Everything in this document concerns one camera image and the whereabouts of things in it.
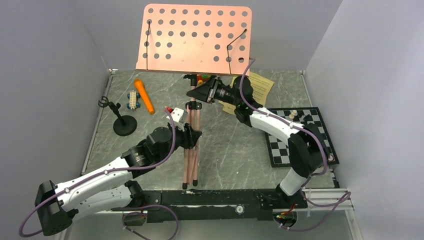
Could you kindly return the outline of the pink music stand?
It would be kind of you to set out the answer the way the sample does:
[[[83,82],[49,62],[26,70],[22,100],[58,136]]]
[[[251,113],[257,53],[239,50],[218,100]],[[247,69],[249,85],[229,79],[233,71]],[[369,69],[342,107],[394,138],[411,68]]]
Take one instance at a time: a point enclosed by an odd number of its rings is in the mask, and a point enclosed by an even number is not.
[[[197,75],[221,78],[247,73],[251,24],[252,10],[247,6],[148,4],[135,69],[183,73],[190,82],[188,91],[201,86]],[[180,108],[187,111],[185,124],[195,130],[201,129],[203,104],[207,103],[188,97]]]

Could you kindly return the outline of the yellow sheet music page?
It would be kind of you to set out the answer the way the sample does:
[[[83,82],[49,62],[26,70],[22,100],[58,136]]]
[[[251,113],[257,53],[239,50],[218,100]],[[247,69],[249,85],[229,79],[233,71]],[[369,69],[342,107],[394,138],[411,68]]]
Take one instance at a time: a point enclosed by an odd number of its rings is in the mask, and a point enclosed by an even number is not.
[[[265,105],[266,101],[267,101],[267,97],[269,92],[271,91],[271,88],[274,85],[274,81],[265,78],[257,73],[254,73],[252,71],[249,72],[249,75],[247,75],[243,81],[243,83],[246,82],[246,78],[249,79],[250,81],[250,85],[253,88],[253,93],[252,93],[252,97],[253,99],[261,104],[261,105]],[[219,104],[223,105],[222,110],[228,114],[231,115],[235,115],[234,110],[235,110],[235,106],[229,103],[225,103],[223,101],[218,101]]]

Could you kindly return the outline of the orange toy microphone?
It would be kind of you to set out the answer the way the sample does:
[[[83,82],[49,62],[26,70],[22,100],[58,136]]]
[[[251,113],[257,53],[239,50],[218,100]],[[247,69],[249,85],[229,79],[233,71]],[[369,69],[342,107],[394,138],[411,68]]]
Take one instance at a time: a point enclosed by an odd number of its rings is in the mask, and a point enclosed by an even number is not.
[[[155,108],[154,108],[154,106],[153,106],[153,104],[152,104],[152,102],[151,102],[148,94],[147,94],[147,91],[145,89],[144,83],[139,78],[136,78],[134,80],[134,87],[137,89],[137,91],[138,91],[141,99],[143,100],[144,105],[145,105],[147,111],[151,115],[154,114],[156,111],[155,111]]]

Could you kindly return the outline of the black microphone stand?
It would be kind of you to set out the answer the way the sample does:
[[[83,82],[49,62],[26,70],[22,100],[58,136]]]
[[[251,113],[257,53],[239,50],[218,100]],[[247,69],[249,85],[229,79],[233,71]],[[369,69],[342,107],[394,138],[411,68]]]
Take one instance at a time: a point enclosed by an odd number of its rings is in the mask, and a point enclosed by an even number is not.
[[[109,101],[109,99],[103,95],[98,101],[98,105],[101,108],[109,107],[117,117],[113,123],[113,131],[118,136],[129,136],[137,129],[138,123],[133,116],[120,114],[119,109],[121,108],[121,104],[119,102],[114,103]]]

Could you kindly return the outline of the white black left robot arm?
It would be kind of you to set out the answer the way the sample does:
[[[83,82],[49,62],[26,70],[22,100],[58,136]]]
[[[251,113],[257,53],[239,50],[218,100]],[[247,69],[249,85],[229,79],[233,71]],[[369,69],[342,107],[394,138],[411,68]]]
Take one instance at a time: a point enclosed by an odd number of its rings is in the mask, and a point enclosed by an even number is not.
[[[137,210],[145,197],[136,178],[168,159],[178,148],[192,149],[202,132],[186,123],[183,128],[158,127],[137,145],[110,163],[73,180],[41,183],[35,198],[44,236],[67,229],[87,215],[115,208]]]

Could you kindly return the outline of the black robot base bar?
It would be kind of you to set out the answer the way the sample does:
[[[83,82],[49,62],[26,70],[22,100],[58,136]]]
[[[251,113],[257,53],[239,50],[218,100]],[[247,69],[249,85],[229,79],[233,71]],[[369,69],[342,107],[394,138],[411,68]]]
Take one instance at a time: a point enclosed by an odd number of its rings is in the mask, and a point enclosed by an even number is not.
[[[293,207],[308,207],[300,194],[290,202],[283,201],[274,189],[227,189],[227,190],[144,190],[132,197],[125,206],[115,211],[147,212],[148,223],[189,220],[256,219],[271,221],[274,215]]]

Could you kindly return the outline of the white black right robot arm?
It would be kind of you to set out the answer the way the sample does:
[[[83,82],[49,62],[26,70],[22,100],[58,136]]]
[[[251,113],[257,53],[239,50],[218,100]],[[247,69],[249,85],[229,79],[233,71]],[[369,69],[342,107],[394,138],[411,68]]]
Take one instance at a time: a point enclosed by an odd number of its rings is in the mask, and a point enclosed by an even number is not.
[[[290,170],[277,185],[275,195],[277,204],[288,208],[295,202],[295,194],[316,170],[326,166],[330,154],[316,124],[286,120],[258,103],[253,93],[254,89],[246,76],[236,77],[231,86],[212,76],[208,82],[189,90],[186,95],[204,103],[218,100],[233,105],[240,123],[262,130],[288,147]]]

